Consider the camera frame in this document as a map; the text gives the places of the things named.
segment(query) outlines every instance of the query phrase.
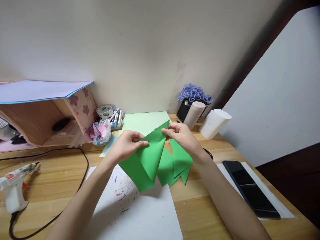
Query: white cup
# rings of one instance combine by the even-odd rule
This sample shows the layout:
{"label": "white cup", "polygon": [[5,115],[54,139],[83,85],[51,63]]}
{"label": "white cup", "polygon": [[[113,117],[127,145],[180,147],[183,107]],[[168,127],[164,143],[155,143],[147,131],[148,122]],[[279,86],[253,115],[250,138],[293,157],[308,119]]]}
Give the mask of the white cup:
{"label": "white cup", "polygon": [[199,132],[205,138],[212,139],[231,118],[230,114],[221,109],[211,110],[199,128]]}

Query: smartphone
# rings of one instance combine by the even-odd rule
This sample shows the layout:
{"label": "smartphone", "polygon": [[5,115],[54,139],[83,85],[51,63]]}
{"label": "smartphone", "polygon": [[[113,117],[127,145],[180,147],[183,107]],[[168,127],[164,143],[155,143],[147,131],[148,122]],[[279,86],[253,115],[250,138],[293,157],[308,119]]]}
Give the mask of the smartphone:
{"label": "smartphone", "polygon": [[254,213],[261,218],[280,219],[280,214],[264,195],[240,162],[222,162],[241,195]]}

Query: purple yarn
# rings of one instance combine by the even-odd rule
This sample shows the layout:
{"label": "purple yarn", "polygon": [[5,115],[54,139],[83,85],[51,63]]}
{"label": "purple yarn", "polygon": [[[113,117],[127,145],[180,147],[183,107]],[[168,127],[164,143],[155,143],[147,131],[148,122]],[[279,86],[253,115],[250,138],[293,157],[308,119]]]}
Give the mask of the purple yarn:
{"label": "purple yarn", "polygon": [[178,101],[180,102],[185,98],[189,99],[190,102],[194,102],[195,100],[203,100],[208,104],[212,103],[213,101],[213,98],[210,95],[205,94],[201,87],[196,87],[191,83],[183,88],[182,93],[178,97]]}

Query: desk surface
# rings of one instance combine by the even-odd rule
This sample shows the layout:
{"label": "desk surface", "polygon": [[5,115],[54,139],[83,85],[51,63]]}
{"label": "desk surface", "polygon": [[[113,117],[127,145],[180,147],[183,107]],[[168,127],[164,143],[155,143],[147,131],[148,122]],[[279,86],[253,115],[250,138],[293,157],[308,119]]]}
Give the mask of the desk surface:
{"label": "desk surface", "polygon": [[[173,122],[175,114],[169,115]],[[292,219],[265,220],[262,224],[272,239],[319,239],[320,231],[302,215],[281,193],[279,193],[241,154],[220,134],[214,139],[204,138],[198,131],[198,123],[193,134],[201,145],[210,151],[216,163],[223,160],[247,162],[260,179],[269,187],[276,197],[296,216]],[[172,153],[169,142],[165,147]],[[16,152],[1,153],[0,159],[28,156],[62,147],[39,148]],[[90,167],[96,166],[103,147],[92,144],[82,146]],[[41,160],[44,171],[29,179],[31,188],[26,192],[29,205],[21,213],[15,224],[14,233],[23,237],[41,228],[62,211],[68,204],[81,182],[86,168],[86,161],[77,149],[54,151],[46,156],[15,159],[0,162],[0,176],[27,164],[28,160]],[[186,186],[179,179],[171,188],[171,195],[176,208],[184,239],[232,239],[226,226],[204,187],[202,179],[192,166]],[[10,239],[8,235],[10,214],[5,209],[3,193],[0,193],[0,239]],[[43,239],[51,226],[30,239]]]}

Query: left hand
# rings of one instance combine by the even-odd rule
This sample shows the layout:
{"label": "left hand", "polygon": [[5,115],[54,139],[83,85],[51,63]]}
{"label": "left hand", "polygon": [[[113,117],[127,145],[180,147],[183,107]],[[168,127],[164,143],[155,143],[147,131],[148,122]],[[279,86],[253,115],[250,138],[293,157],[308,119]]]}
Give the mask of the left hand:
{"label": "left hand", "polygon": [[136,150],[147,146],[147,141],[140,141],[144,136],[136,131],[125,130],[115,144],[112,146],[108,154],[105,156],[106,161],[111,161],[114,165],[131,157]]}

